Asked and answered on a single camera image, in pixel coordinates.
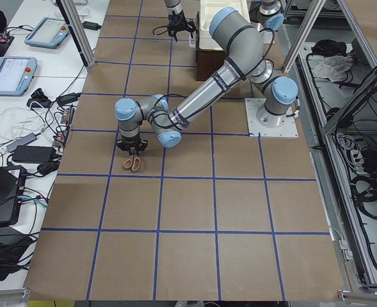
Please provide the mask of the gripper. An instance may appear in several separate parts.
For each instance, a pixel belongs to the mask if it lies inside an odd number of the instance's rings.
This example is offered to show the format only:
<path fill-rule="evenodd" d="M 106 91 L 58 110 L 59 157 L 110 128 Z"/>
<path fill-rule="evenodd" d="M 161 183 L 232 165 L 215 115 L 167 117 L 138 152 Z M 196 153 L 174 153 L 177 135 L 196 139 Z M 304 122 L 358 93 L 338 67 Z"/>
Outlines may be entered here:
<path fill-rule="evenodd" d="M 184 15 L 169 15 L 167 25 L 168 36 L 173 37 L 177 41 L 177 33 L 187 31 L 190 37 L 193 38 L 193 33 L 196 31 L 195 23 L 192 19 L 187 21 Z"/>
<path fill-rule="evenodd" d="M 148 146 L 148 141 L 138 138 L 126 138 L 123 137 L 116 142 L 116 146 L 121 151 L 128 152 L 129 155 L 139 156 L 140 152 L 143 152 Z"/>

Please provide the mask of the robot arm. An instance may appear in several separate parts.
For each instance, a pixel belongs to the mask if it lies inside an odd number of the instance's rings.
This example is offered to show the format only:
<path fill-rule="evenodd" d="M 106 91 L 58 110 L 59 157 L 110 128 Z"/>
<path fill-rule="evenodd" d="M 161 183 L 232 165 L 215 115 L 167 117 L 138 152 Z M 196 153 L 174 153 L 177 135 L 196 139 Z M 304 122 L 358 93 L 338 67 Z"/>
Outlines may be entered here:
<path fill-rule="evenodd" d="M 298 96 L 298 86 L 274 71 L 264 58 L 262 33 L 236 9 L 222 8 L 211 20 L 209 32 L 227 53 L 223 65 L 172 111 L 166 95 L 157 94 L 135 101 L 121 98 L 115 104 L 120 139 L 119 149 L 137 155 L 148 145 L 140 138 L 140 125 L 148 121 L 158 141 L 171 148 L 181 140 L 181 131 L 237 83 L 251 81 L 264 95 L 263 110 L 269 118 L 283 117 Z"/>
<path fill-rule="evenodd" d="M 187 31 L 193 38 L 196 31 L 195 23 L 187 20 L 180 0 L 164 0 L 168 12 L 168 25 L 166 26 L 168 36 L 173 37 L 177 42 L 177 33 Z"/>

